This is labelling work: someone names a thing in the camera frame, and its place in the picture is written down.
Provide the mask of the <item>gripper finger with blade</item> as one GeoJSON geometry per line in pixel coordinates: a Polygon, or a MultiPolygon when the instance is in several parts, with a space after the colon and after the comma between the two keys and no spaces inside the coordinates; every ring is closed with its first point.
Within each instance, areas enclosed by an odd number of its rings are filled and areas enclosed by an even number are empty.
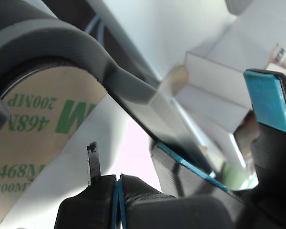
{"type": "Polygon", "coordinates": [[[87,146],[88,186],[59,206],[54,227],[56,229],[108,229],[116,175],[101,176],[96,142],[87,146]]]}

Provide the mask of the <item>long gripper finger with blue strip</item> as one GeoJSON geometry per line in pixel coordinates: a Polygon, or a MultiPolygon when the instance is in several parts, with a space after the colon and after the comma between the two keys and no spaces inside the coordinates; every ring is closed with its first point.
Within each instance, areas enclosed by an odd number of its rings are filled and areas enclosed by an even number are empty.
{"type": "Polygon", "coordinates": [[[240,197],[161,142],[152,147],[151,159],[163,192],[175,197],[215,195],[241,201],[240,197]]]}

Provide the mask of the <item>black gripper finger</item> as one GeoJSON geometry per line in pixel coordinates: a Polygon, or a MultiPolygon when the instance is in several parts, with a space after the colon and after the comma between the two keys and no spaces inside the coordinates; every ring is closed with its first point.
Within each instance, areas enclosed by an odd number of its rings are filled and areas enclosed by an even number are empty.
{"type": "Polygon", "coordinates": [[[158,191],[138,177],[121,174],[119,180],[114,183],[113,192],[113,228],[127,229],[127,210],[133,204],[142,201],[173,198],[158,191]]]}

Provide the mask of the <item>black gripper finger broad blue pad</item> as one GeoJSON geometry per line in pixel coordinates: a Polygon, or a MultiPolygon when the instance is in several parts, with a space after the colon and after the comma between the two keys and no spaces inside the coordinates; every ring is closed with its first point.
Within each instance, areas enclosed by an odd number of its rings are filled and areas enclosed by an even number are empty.
{"type": "Polygon", "coordinates": [[[286,183],[286,76],[248,69],[244,79],[259,128],[250,146],[258,178],[286,183]]]}

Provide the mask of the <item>black idle gripper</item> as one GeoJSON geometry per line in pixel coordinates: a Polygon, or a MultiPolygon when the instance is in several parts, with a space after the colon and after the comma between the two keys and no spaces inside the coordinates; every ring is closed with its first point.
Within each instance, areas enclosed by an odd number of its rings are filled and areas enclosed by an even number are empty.
{"type": "Polygon", "coordinates": [[[245,208],[237,229],[286,229],[286,176],[256,167],[258,185],[235,191],[245,208]]]}

